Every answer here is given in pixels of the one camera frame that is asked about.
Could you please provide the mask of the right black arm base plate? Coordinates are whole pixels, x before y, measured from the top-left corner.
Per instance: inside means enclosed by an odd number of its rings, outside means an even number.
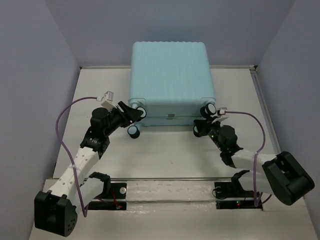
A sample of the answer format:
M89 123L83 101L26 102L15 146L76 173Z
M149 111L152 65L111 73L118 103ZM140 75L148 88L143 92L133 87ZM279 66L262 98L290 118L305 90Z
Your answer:
M217 210L259 209L263 210L262 202L255 206L253 191L243 190L231 181L217 181L211 192L215 198Z

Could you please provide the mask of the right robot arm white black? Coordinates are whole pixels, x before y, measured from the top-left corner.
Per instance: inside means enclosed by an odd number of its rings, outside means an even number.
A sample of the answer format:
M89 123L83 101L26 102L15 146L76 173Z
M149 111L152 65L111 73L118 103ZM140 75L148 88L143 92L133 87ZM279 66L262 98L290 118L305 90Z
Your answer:
M223 163L240 169L234 175L236 180L230 183L230 190L235 196L252 190L273 195L291 206L315 188L311 176L290 152L260 154L245 150L237 144L235 129L222 125L218 118L213 121L194 120L193 133L197 137L208 136L220 150Z

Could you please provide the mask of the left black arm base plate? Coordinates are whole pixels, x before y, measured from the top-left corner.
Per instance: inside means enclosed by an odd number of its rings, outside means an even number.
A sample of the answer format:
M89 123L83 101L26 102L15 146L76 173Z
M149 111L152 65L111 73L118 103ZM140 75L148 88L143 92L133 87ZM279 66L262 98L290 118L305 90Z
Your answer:
M90 211L125 211L127 183L111 182L109 192L98 195L88 205Z

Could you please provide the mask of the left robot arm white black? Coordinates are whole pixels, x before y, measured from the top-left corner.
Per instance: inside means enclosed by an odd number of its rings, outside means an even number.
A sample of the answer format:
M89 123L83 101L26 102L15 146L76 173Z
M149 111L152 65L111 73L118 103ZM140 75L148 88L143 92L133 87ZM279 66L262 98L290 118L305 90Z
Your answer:
M34 226L63 237L75 228L78 215L87 215L89 204L97 197L110 194L109 175L93 172L110 144L110 135L118 128L126 128L145 118L141 106L130 107L120 101L110 101L92 111L90 126L70 165L47 191L39 191L34 198Z

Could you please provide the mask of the light blue hardshell suitcase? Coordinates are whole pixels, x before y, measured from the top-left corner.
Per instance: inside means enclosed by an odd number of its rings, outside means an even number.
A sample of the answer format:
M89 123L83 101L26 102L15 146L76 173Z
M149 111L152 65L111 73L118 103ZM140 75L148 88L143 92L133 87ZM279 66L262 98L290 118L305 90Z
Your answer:
M133 139L141 127L191 126L216 113L213 77L202 42L137 41L132 47L129 106L142 110L127 129Z

